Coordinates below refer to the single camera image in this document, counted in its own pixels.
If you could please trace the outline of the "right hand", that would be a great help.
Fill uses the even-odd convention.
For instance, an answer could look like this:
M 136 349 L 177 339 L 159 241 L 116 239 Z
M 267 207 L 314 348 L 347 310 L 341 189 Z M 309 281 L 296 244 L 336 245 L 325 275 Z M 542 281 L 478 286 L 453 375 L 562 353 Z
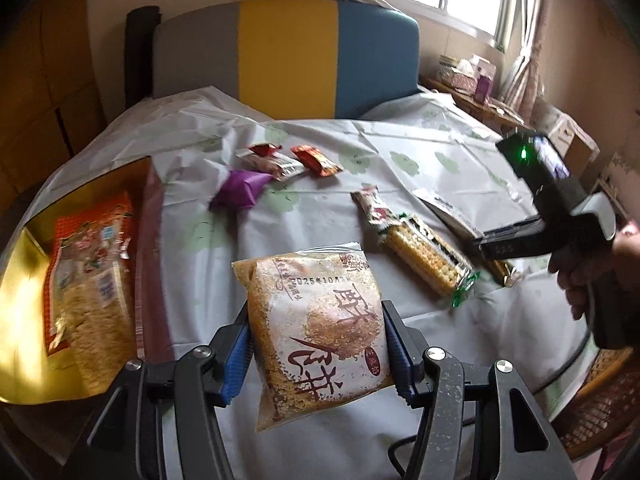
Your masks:
M 565 292 L 573 318 L 579 320 L 587 310 L 587 284 L 613 272 L 620 289 L 639 298 L 639 226 L 628 222 L 616 234 L 610 248 L 591 256 L 581 257 L 569 247 L 555 252 L 548 264 L 548 272 L 556 274 L 556 281 Z

